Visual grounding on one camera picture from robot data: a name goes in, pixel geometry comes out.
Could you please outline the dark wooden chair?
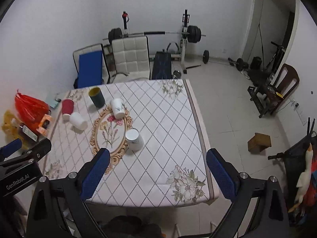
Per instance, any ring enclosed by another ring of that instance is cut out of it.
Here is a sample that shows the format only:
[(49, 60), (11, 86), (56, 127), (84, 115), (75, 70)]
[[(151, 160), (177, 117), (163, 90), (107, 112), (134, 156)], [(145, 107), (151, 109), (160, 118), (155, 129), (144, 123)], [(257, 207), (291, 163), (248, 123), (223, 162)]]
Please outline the dark wooden chair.
[(273, 115), (277, 108), (293, 93), (300, 82), (294, 67), (284, 63), (273, 84), (260, 82), (258, 86), (249, 86), (250, 101), (254, 102), (259, 118), (269, 113)]

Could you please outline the black weight bench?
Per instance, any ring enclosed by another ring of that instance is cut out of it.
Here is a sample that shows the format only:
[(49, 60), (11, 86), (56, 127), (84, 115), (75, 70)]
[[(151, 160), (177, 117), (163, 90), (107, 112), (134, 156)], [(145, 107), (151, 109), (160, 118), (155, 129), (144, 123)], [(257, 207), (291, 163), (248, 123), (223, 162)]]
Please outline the black weight bench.
[(156, 52), (152, 69), (152, 80), (172, 79), (171, 54), (167, 52)]

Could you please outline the white quilted leather chair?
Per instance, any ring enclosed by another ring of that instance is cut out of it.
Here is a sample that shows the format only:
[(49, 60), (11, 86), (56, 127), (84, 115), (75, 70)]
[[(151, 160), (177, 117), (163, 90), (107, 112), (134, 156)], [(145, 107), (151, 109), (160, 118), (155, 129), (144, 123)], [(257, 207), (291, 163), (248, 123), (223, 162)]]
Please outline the white quilted leather chair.
[(148, 39), (146, 36), (116, 39), (112, 41), (115, 72), (111, 83), (150, 79)]

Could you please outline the black folding cart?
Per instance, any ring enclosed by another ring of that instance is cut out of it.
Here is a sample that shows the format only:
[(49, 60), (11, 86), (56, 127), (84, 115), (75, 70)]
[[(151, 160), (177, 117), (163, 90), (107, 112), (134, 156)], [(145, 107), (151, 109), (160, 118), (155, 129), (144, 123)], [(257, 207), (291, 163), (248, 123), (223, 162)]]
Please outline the black folding cart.
[[(304, 138), (302, 138), (298, 143), (293, 145), (291, 148), (285, 152), (278, 153), (272, 156), (268, 156), (268, 160), (279, 160), (281, 159), (284, 163), (285, 174), (286, 174), (286, 184), (287, 184), (287, 195), (285, 198), (287, 211), (294, 206), (294, 200), (298, 191), (296, 187), (299, 176), (305, 171), (306, 162), (305, 155), (309, 147), (309, 143), (313, 147), (313, 160), (316, 159), (314, 155), (314, 145), (316, 144), (316, 131), (314, 131), (315, 120), (308, 118), (307, 121), (307, 131)], [(303, 198), (303, 202), (296, 208), (293, 212), (288, 213), (288, 217), (292, 225), (298, 224), (301, 220), (305, 218), (305, 209), (307, 204), (307, 193)]]

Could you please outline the floral grid tablecloth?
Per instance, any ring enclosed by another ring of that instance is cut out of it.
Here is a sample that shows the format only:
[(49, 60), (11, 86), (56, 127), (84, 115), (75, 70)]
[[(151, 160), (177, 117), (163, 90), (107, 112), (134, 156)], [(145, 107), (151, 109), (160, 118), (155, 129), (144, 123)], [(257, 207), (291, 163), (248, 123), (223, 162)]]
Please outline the floral grid tablecloth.
[(101, 148), (110, 162), (91, 201), (107, 206), (165, 207), (207, 204), (219, 196), (206, 164), (210, 143), (189, 80), (146, 80), (100, 86), (97, 108), (89, 88), (65, 93), (86, 129), (60, 109), (43, 170), (51, 179), (79, 171)]

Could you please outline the red plastic bag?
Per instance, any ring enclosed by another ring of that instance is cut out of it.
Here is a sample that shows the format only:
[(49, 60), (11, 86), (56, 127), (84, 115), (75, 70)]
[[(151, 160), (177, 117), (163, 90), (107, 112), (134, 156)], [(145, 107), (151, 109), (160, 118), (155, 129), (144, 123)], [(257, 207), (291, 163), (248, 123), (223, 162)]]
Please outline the red plastic bag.
[(17, 90), (14, 98), (15, 108), (22, 122), (33, 132), (45, 114), (49, 112), (49, 106), (40, 99), (24, 95)]

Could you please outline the black dumbbell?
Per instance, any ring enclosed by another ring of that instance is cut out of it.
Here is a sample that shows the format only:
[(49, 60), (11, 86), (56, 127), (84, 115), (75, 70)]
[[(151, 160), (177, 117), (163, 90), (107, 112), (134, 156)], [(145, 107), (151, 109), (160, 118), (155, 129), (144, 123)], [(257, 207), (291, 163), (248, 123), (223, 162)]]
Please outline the black dumbbell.
[(238, 71), (243, 71), (249, 68), (249, 64), (247, 62), (244, 62), (241, 58), (238, 58), (236, 61), (228, 58), (228, 62), (231, 66), (236, 66), (236, 69)]

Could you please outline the white bamboo print paper cup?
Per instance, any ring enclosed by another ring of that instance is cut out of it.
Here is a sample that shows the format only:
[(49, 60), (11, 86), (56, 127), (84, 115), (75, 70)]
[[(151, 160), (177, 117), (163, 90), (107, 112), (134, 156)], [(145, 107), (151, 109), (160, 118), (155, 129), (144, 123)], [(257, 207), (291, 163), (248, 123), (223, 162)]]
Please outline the white bamboo print paper cup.
[(144, 146), (144, 140), (140, 132), (136, 128), (129, 129), (126, 134), (128, 148), (134, 152), (140, 151)]

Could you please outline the white barbell rack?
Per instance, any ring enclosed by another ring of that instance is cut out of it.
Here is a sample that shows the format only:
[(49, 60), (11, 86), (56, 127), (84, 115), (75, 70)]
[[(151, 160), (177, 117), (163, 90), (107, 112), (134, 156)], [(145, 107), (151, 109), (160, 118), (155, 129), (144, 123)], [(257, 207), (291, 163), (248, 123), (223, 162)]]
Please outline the white barbell rack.
[[(188, 14), (187, 9), (184, 10), (183, 16), (182, 16), (182, 32), (187, 32), (187, 27), (189, 25), (190, 15)], [(180, 62), (180, 67), (182, 69), (182, 72), (184, 74), (187, 74), (187, 69), (185, 67), (185, 52), (186, 52), (186, 46), (187, 46), (187, 37), (185, 34), (181, 34), (180, 39), (180, 52), (177, 54), (172, 54), (171, 59), (172, 60), (178, 60)]]

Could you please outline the plain white paper cup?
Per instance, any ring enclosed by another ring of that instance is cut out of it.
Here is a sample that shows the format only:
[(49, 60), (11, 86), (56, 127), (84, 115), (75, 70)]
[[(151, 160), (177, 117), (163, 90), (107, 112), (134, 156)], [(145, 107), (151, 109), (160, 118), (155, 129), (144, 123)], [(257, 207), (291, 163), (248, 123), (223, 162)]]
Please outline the plain white paper cup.
[(78, 112), (70, 115), (69, 122), (80, 131), (84, 131), (88, 127), (87, 121)]

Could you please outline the dark green cup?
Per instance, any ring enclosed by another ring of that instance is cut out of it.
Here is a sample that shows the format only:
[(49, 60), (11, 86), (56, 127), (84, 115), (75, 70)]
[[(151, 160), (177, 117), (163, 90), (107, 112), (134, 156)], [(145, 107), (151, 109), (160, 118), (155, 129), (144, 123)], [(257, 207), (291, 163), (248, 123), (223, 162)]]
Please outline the dark green cup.
[(105, 99), (100, 88), (95, 87), (89, 91), (89, 97), (96, 108), (102, 108), (105, 105)]

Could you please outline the white duck plush toy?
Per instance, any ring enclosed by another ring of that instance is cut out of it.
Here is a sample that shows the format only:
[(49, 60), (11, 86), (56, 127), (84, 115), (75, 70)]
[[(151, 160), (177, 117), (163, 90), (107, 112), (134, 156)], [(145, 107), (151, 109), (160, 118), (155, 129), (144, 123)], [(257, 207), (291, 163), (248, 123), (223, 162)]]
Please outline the white duck plush toy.
[(312, 144), (309, 143), (309, 147), (305, 155), (305, 162), (306, 162), (305, 171), (302, 172), (299, 176), (299, 179), (296, 185), (296, 187), (298, 188), (298, 191), (294, 200), (294, 206), (288, 210), (288, 213), (293, 212), (303, 202), (303, 198), (305, 194), (307, 193), (307, 190), (310, 185), (310, 178), (312, 173), (311, 171), (312, 160), (313, 160), (313, 147), (312, 147)]

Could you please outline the barbell with black plates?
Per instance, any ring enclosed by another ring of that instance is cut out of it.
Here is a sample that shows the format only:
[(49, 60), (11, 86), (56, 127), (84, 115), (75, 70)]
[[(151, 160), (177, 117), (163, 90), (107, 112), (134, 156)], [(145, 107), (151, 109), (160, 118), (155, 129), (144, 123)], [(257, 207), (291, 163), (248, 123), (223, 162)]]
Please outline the barbell with black plates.
[(182, 38), (185, 38), (187, 41), (191, 43), (200, 42), (202, 37), (206, 37), (201, 32), (201, 29), (197, 26), (190, 25), (187, 27), (186, 32), (175, 32), (175, 31), (148, 31), (148, 32), (137, 32), (137, 33), (128, 33), (123, 34), (120, 28), (112, 29), (108, 33), (108, 37), (104, 38), (103, 41), (109, 41), (111, 44), (113, 40), (121, 39), (121, 38), (129, 38), (136, 36), (153, 36), (153, 35), (181, 35)]

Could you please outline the red paper cup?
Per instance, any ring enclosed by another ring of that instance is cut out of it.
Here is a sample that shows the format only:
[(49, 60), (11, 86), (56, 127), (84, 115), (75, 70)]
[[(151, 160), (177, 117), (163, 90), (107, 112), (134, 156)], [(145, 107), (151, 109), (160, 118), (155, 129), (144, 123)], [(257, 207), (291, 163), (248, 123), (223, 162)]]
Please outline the red paper cup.
[(62, 119), (69, 121), (70, 115), (74, 111), (74, 101), (72, 99), (64, 99), (62, 101)]

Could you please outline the small wooden stool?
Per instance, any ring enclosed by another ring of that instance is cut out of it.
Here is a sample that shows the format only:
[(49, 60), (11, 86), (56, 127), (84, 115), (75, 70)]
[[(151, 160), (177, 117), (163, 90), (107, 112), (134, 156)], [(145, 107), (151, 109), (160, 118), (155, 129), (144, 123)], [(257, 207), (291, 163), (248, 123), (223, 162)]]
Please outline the small wooden stool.
[(248, 151), (251, 153), (260, 153), (263, 150), (271, 147), (271, 138), (269, 135), (262, 133), (255, 133), (248, 141)]

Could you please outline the orange snack packet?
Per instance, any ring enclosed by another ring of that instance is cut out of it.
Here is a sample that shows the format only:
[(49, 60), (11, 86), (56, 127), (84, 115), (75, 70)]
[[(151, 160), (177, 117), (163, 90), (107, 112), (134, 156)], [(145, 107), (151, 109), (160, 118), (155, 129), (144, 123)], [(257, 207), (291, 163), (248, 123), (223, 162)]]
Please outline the orange snack packet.
[(39, 125), (36, 128), (36, 131), (41, 134), (42, 136), (47, 136), (48, 135), (48, 130), (47, 128), (52, 122), (52, 116), (49, 114), (45, 114), (43, 118), (41, 119)]

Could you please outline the white cushion panel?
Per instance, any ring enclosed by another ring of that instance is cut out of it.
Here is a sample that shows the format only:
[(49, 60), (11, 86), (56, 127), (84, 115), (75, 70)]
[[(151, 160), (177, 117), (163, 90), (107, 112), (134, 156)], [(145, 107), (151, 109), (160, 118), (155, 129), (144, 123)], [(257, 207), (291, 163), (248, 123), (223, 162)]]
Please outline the white cushion panel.
[(102, 84), (108, 84), (110, 81), (110, 74), (106, 63), (105, 52), (102, 44), (94, 44), (81, 49), (78, 49), (73, 52), (74, 64), (76, 67), (76, 71), (78, 73), (79, 70), (79, 56), (81, 54), (90, 53), (94, 51), (102, 51), (103, 62), (102, 62)]

